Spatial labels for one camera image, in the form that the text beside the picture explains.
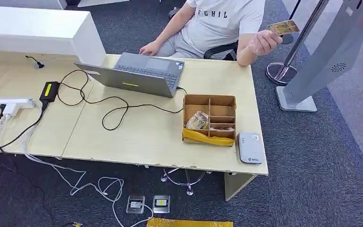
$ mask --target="laptop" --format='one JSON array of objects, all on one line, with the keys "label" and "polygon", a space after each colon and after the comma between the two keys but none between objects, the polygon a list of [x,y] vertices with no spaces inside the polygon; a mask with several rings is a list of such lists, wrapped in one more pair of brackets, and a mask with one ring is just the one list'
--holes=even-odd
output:
[{"label": "laptop", "polygon": [[173,98],[183,61],[123,53],[113,69],[74,63],[107,87]]}]

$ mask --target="gray shorts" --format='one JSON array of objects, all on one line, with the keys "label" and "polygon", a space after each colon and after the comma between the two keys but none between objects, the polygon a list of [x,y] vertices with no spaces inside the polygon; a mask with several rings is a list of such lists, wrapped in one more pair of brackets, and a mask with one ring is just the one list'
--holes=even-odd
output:
[{"label": "gray shorts", "polygon": [[204,58],[204,53],[200,53],[191,47],[182,37],[182,33],[178,32],[170,37],[162,44],[158,53],[158,57],[172,58]]}]

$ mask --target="card reader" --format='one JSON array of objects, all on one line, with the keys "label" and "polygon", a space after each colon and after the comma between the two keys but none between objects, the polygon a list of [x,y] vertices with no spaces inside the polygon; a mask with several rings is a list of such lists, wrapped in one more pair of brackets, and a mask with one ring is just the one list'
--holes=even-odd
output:
[{"label": "card reader", "polygon": [[152,210],[155,214],[168,214],[170,212],[170,195],[155,195]]},{"label": "card reader", "polygon": [[261,164],[264,154],[260,135],[253,132],[240,132],[238,137],[240,160],[248,164]]}]

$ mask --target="floor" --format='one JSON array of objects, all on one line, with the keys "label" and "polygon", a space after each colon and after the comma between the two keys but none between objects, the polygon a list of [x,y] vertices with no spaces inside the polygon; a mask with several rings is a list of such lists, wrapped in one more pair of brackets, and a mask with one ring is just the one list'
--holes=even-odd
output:
[{"label": "floor", "polygon": [[[303,28],[312,11],[319,1],[302,1],[293,19],[299,28]],[[297,0],[283,0],[289,13],[294,9]],[[329,29],[343,0],[331,0],[321,14],[310,35],[305,41],[312,54]],[[339,107],[347,125],[349,126],[358,146],[363,152],[363,44],[351,71],[339,77],[328,85],[337,106]]]},{"label": "floor", "polygon": [[[166,25],[167,11],[183,0],[132,0],[88,8],[108,53],[137,52],[152,41]],[[282,0],[267,0],[262,29],[288,17]],[[257,103],[267,153],[269,176],[257,177],[229,202],[224,201],[222,173],[206,175],[187,196],[184,187],[160,181],[157,167],[44,158],[62,166],[86,170],[82,184],[101,176],[124,179],[121,199],[116,203],[119,219],[130,226],[149,215],[125,214],[130,194],[172,196],[171,213],[156,217],[188,220],[233,221],[235,227],[363,227],[363,152],[344,111],[332,91],[324,88],[314,94],[316,113],[282,112],[275,84],[265,76],[266,66],[282,61],[292,44],[280,46],[252,65]],[[301,68],[310,52],[303,46],[293,64]],[[11,157],[22,174],[45,191],[45,206],[54,217],[53,226],[78,221],[86,227],[118,226],[110,202],[92,188],[70,196],[70,187],[49,166],[23,156]],[[22,176],[2,169],[10,166],[0,154],[0,227],[49,227],[48,213],[42,207],[43,195]],[[75,182],[78,176],[64,172]]]}]

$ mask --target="gold card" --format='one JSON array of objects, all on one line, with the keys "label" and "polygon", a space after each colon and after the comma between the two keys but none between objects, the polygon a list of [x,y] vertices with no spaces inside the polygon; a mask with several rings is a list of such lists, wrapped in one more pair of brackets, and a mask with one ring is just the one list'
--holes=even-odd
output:
[{"label": "gold card", "polygon": [[297,25],[293,20],[282,21],[279,23],[268,25],[270,31],[278,35],[286,35],[290,33],[299,32]]}]

